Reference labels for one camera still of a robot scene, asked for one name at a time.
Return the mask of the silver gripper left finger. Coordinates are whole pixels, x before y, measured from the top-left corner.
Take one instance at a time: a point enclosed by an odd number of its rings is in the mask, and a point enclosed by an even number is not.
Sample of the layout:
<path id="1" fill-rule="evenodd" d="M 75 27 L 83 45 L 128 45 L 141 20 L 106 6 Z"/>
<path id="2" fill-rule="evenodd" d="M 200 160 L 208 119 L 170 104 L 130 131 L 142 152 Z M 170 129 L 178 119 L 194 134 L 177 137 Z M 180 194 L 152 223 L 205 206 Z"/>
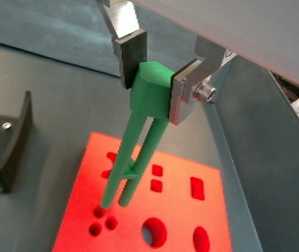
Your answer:
<path id="1" fill-rule="evenodd" d="M 122 87 L 132 87 L 138 63 L 146 60 L 146 31 L 138 26 L 133 3 L 128 0 L 95 0 L 112 34 Z"/>

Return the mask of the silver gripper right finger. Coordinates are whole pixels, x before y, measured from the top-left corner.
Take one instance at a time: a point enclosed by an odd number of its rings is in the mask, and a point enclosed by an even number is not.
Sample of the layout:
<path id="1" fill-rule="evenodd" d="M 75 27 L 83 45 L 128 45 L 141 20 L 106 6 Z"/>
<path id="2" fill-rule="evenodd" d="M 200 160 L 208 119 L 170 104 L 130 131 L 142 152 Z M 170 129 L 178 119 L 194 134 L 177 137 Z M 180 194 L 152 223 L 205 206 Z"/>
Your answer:
<path id="1" fill-rule="evenodd" d="M 209 102 L 216 89 L 209 80 L 214 72 L 235 58 L 236 53 L 198 36 L 194 58 L 170 78 L 169 121 L 178 125 L 189 115 L 194 102 Z"/>

